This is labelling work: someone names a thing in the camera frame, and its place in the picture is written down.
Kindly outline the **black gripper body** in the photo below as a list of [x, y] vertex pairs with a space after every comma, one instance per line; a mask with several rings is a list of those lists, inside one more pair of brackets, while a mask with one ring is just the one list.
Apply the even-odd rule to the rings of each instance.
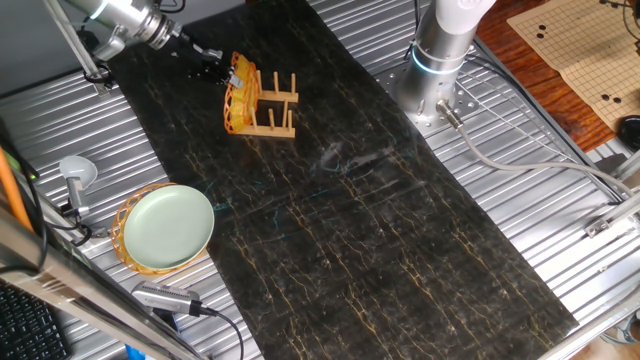
[[222, 70], [230, 63], [222, 50], [205, 48], [186, 32], [173, 36], [172, 46], [178, 57], [187, 62], [192, 76], [216, 84], [228, 84], [228, 80], [223, 79]]

